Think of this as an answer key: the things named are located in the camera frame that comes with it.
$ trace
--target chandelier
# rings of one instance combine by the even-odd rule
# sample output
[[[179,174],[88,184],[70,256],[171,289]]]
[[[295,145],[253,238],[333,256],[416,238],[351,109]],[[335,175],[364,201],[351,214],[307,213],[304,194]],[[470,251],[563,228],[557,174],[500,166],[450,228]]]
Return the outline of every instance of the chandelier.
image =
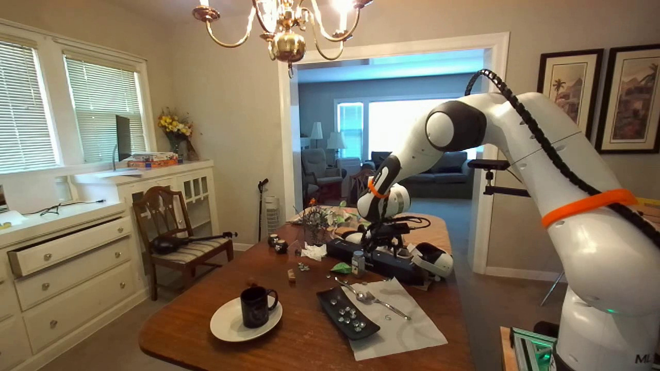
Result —
[[[199,0],[199,7],[195,7],[191,15],[206,23],[206,34],[221,48],[242,45],[251,34],[255,17],[261,27],[260,37],[268,44],[270,58],[293,65],[304,57],[304,30],[313,32],[316,51],[324,60],[337,60],[345,51],[345,41],[352,37],[358,25],[360,10],[368,2],[370,0],[331,0],[333,8],[337,10],[337,27],[335,32],[327,34],[316,0],[311,0],[311,8],[304,5],[304,0],[251,0],[246,34],[236,41],[223,41],[214,36],[212,23],[221,19],[221,13],[210,8],[207,0]],[[320,39],[333,44],[335,51],[324,51],[318,44]]]

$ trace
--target couch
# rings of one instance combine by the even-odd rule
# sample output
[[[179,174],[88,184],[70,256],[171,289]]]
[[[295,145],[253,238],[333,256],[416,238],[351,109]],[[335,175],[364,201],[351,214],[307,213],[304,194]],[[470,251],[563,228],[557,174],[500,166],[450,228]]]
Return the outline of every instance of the couch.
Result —
[[[387,154],[370,153],[370,162],[380,168]],[[431,170],[399,184],[413,199],[471,199],[471,177],[466,153],[443,153]]]

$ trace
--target wooden table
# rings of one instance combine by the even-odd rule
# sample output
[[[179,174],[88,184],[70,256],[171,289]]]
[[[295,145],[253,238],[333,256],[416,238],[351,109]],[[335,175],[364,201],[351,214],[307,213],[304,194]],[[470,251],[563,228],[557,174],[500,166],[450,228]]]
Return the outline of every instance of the wooden table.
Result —
[[[335,287],[327,279],[335,261],[299,258],[295,250],[301,245],[301,228],[296,225],[286,222],[279,235],[288,242],[288,253],[276,253],[266,244],[238,253],[231,264],[207,274],[152,316],[139,332],[139,348],[187,369],[471,369],[454,276],[428,291],[408,289],[447,339],[445,347],[356,364],[316,297],[316,293]],[[420,239],[452,250],[445,225],[438,218],[432,218],[431,230],[414,231],[408,238],[411,242]],[[286,279],[288,269],[296,274],[293,284]],[[380,279],[373,272],[360,276],[360,280]],[[281,325],[251,343],[217,341],[207,331],[212,314],[235,299],[248,282],[279,291],[284,311]]]

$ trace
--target paper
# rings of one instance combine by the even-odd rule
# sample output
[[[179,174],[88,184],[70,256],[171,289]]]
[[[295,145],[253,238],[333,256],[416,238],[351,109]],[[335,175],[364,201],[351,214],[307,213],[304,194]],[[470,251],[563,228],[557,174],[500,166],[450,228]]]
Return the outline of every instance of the paper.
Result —
[[[377,299],[411,316],[411,322],[380,303],[360,303],[354,293],[367,289]],[[385,355],[411,352],[418,348],[443,347],[447,339],[437,331],[431,317],[418,307],[408,291],[395,280],[352,284],[345,289],[348,299],[380,326],[380,332],[367,341],[351,341],[354,361],[377,360]]]

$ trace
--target bottle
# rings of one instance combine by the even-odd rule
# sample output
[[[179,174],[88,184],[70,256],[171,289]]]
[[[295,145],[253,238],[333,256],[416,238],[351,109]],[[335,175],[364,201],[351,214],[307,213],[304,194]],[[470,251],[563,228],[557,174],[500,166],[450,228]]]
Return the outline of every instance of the bottle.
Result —
[[[364,271],[364,251],[362,250],[354,250],[352,251],[351,271],[352,271],[354,276]]]

